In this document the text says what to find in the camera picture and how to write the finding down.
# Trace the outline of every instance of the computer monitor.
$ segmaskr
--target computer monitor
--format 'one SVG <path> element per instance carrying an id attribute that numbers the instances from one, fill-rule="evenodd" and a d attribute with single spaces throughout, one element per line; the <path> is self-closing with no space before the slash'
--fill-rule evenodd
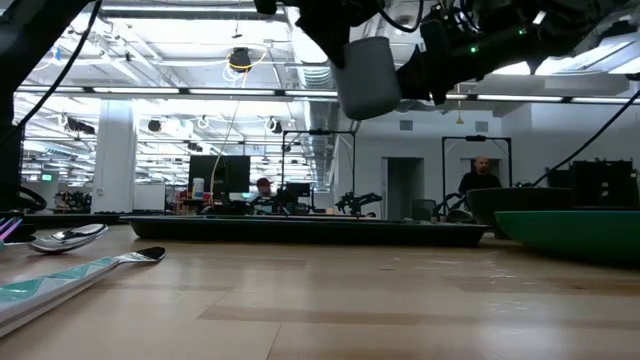
<path id="1" fill-rule="evenodd" d="M 204 191 L 211 188 L 211 173 L 218 159 L 217 155 L 191 156 L 189 160 L 189 191 L 193 189 L 193 179 L 204 179 Z M 213 192 L 246 193 L 251 182 L 250 156 L 222 156 L 214 176 Z"/>
<path id="2" fill-rule="evenodd" d="M 310 197 L 311 184 L 309 183 L 287 183 L 287 191 L 297 197 Z"/>

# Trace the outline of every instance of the man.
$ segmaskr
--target man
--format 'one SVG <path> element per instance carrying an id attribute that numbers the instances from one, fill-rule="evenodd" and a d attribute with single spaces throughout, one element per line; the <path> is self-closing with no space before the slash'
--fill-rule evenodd
<path id="1" fill-rule="evenodd" d="M 489 158 L 478 156 L 474 160 L 473 166 L 475 171 L 466 174 L 460 182 L 458 187 L 460 194 L 466 195 L 469 190 L 502 187 L 500 180 L 489 172 Z"/>
<path id="2" fill-rule="evenodd" d="M 258 194 L 262 197 L 271 197 L 271 182 L 267 178 L 261 178 L 256 183 Z"/>

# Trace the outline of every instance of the table surface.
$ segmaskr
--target table surface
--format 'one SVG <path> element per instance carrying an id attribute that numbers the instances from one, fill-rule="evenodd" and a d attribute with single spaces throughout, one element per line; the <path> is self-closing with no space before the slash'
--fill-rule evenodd
<path id="1" fill-rule="evenodd" d="M 0 282 L 164 246 L 0 339 L 2 358 L 640 359 L 640 273 L 479 249 L 137 240 L 0 253 Z"/>

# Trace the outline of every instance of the chair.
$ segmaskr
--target chair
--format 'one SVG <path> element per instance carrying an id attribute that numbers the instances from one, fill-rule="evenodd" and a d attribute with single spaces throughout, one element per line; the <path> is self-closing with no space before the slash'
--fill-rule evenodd
<path id="1" fill-rule="evenodd" d="M 434 209 L 438 206 L 435 200 L 417 199 L 411 201 L 411 218 L 413 220 L 431 221 Z"/>

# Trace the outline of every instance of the doorway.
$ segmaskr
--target doorway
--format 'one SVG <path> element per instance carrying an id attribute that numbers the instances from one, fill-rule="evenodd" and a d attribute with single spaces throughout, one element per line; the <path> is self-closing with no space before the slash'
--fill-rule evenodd
<path id="1" fill-rule="evenodd" d="M 411 202 L 424 198 L 424 159 L 383 158 L 382 170 L 382 218 L 411 218 Z"/>

